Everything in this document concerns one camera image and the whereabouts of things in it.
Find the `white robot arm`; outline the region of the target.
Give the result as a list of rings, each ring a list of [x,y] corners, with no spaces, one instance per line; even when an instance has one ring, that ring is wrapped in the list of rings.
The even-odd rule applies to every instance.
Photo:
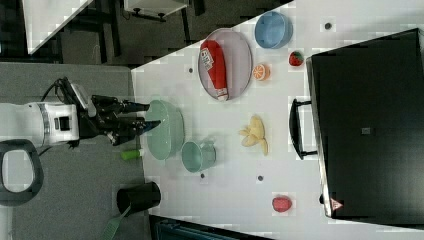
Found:
[[[114,146],[126,143],[161,124],[159,120],[128,118],[147,111],[148,104],[95,95],[93,104],[80,101],[30,102],[1,105],[1,204],[23,205],[40,192],[44,171],[41,147],[76,146],[81,140],[107,137]]]

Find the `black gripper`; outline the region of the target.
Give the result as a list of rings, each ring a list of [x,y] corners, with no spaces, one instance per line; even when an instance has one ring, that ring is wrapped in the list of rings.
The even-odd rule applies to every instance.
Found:
[[[104,135],[109,138],[113,146],[124,143],[124,135],[121,130],[122,123],[118,115],[122,112],[148,111],[150,108],[149,104],[121,101],[116,97],[102,95],[92,95],[91,103],[91,107],[79,112],[79,138],[90,139]],[[139,136],[153,130],[160,124],[160,120],[133,121],[129,123],[126,134],[128,136]]]

